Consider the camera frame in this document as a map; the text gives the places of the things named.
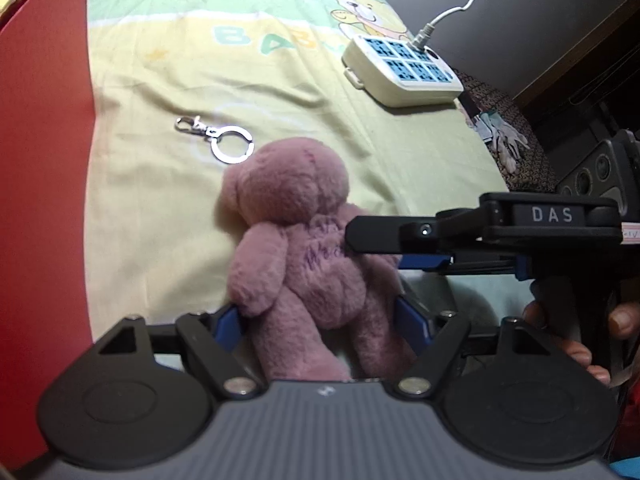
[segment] power strip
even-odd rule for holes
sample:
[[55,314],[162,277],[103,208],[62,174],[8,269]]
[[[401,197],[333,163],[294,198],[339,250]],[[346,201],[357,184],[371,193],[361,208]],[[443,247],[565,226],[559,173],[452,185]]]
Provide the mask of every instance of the power strip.
[[392,108],[450,103],[463,91],[440,56],[430,49],[416,52],[406,41],[355,36],[342,62],[354,87]]

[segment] metal screw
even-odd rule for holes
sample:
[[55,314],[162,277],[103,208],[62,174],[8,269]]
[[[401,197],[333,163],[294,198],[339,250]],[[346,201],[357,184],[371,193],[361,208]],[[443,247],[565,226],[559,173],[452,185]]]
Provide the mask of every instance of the metal screw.
[[422,377],[407,377],[398,383],[398,388],[406,394],[420,395],[431,388],[431,383]]
[[258,385],[249,377],[234,377],[227,379],[223,384],[225,390],[230,394],[247,395],[254,391]]

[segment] human hand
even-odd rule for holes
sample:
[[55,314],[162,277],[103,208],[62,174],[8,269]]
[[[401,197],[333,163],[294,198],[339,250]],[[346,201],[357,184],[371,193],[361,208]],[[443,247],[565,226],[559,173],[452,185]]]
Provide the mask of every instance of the human hand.
[[[546,324],[545,311],[542,306],[533,301],[524,309],[523,318],[529,324],[542,327]],[[619,304],[609,314],[609,332],[615,339],[625,340],[640,332],[640,303]],[[552,336],[554,342],[570,357],[578,361],[587,371],[601,383],[608,385],[611,376],[606,368],[591,364],[591,351],[583,344],[571,339]]]

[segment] key ring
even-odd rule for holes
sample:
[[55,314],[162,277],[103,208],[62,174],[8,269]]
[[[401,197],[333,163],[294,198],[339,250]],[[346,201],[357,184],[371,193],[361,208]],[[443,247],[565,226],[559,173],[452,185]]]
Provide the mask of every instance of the key ring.
[[[175,120],[175,129],[179,132],[191,135],[198,135],[205,137],[211,142],[211,153],[220,162],[225,164],[239,164],[246,161],[254,152],[255,144],[252,135],[240,126],[224,126],[223,128],[214,128],[213,126],[207,126],[200,120],[200,116],[195,117],[178,117]],[[244,155],[231,156],[223,153],[218,147],[218,143],[225,135],[235,135],[242,137],[248,143]]]

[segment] pink teddy bear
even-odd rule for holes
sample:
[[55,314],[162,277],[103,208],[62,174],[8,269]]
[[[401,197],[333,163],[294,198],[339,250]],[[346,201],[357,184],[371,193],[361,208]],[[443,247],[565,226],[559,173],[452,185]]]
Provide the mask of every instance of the pink teddy bear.
[[268,380],[348,380],[318,328],[349,325],[369,377],[394,378],[415,359],[393,330],[398,259],[346,255],[344,228],[364,211],[346,202],[340,157],[303,137],[265,145],[224,174],[222,200],[249,224],[227,288]]

